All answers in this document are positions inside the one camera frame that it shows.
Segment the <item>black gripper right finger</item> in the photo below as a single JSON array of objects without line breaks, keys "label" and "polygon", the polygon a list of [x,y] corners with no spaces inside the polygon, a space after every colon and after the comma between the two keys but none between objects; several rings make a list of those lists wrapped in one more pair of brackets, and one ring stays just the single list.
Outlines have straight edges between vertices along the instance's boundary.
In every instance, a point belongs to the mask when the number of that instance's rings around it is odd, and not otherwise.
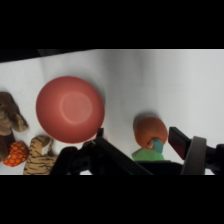
[{"label": "black gripper right finger", "polygon": [[184,161],[182,175],[203,175],[205,171],[207,143],[204,138],[188,138],[176,127],[169,128],[168,142]]}]

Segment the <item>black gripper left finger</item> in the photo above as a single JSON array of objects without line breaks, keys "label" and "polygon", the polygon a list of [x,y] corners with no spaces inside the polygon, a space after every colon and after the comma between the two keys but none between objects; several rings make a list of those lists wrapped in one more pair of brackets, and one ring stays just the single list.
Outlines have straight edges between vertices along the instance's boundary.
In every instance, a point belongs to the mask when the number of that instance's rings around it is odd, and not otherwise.
[{"label": "black gripper left finger", "polygon": [[104,138],[104,129],[97,131],[91,142],[91,168],[94,175],[151,175]]}]

